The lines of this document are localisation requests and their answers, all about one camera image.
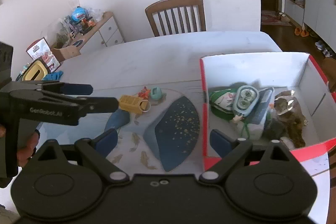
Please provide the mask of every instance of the cardboard box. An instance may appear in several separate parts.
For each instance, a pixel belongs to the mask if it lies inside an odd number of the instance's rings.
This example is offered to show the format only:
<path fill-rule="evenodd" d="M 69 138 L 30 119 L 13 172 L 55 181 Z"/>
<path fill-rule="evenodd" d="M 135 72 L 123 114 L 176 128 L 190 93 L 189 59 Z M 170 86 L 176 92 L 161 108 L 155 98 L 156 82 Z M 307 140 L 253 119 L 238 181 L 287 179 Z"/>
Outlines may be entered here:
<path fill-rule="evenodd" d="M 79 49 L 76 46 L 67 46 L 65 48 L 54 48 L 51 50 L 53 55 L 59 62 L 80 55 Z"/>
<path fill-rule="evenodd" d="M 299 161 L 315 158 L 336 145 L 336 94 L 327 88 L 327 78 L 312 56 L 303 52 L 261 52 L 207 56 L 200 60 L 203 105 L 203 156 L 205 169 L 220 160 L 210 145 L 210 132 L 218 129 L 239 138 L 229 122 L 215 116 L 208 104 L 209 89 L 245 82 L 257 89 L 274 87 L 275 95 L 295 90 L 308 125 L 303 127 L 306 148 L 293 150 Z M 263 137 L 255 144 L 267 144 Z"/>

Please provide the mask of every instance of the orange slipper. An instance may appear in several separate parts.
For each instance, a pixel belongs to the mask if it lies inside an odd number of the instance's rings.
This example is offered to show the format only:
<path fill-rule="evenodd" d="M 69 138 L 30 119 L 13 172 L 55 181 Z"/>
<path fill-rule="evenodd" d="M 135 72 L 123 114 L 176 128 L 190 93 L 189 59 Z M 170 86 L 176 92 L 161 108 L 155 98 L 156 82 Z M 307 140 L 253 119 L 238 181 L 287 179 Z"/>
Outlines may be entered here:
<path fill-rule="evenodd" d="M 300 33 L 300 35 L 301 35 L 302 37 L 307 37 L 307 36 L 309 36 L 309 32 L 303 30 L 303 31 Z"/>
<path fill-rule="evenodd" d="M 297 35 L 297 36 L 299 36 L 300 33 L 302 33 L 302 29 L 299 28 L 299 27 L 295 28 L 294 34 Z"/>

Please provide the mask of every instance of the human hand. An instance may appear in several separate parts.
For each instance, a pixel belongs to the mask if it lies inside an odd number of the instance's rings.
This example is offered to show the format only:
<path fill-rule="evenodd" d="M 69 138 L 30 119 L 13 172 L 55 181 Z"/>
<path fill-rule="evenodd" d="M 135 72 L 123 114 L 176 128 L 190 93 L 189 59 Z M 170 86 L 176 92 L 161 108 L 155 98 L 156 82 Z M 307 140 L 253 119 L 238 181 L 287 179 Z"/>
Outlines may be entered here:
<path fill-rule="evenodd" d="M 0 138 L 6 135 L 6 128 L 0 125 Z M 34 149 L 39 143 L 39 135 L 34 132 L 27 141 L 26 147 L 20 149 L 17 154 L 18 166 L 24 167 L 28 163 L 28 159 L 34 153 Z"/>

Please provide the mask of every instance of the wooden shelf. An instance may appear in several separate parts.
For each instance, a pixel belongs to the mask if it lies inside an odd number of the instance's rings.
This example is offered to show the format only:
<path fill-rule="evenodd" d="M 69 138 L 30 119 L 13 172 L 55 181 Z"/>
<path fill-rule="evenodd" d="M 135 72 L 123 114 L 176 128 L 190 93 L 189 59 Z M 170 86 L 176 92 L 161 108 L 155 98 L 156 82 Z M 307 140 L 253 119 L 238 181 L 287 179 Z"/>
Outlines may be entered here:
<path fill-rule="evenodd" d="M 295 5 L 298 5 L 298 6 L 299 6 L 299 7 L 301 7 L 302 9 L 304 9 L 304 8 L 305 8 L 303 5 L 295 3 L 295 1 L 294 1 L 294 0 L 289 0 L 289 1 L 293 2 Z"/>

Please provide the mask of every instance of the screw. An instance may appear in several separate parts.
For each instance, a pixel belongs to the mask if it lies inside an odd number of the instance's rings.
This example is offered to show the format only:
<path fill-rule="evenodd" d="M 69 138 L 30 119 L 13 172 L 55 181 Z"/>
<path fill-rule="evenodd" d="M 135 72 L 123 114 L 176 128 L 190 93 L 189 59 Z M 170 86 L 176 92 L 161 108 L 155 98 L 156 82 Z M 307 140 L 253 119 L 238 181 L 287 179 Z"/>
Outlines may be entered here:
<path fill-rule="evenodd" d="M 206 180 L 215 180 L 218 179 L 219 175 L 213 171 L 207 171 L 202 174 L 202 177 Z"/>
<path fill-rule="evenodd" d="M 113 180 L 123 180 L 127 177 L 127 175 L 124 172 L 112 172 L 110 174 L 110 178 Z"/>
<path fill-rule="evenodd" d="M 158 183 L 157 181 L 152 181 L 150 183 L 150 185 L 153 186 L 153 187 L 158 187 L 160 185 L 160 183 Z"/>

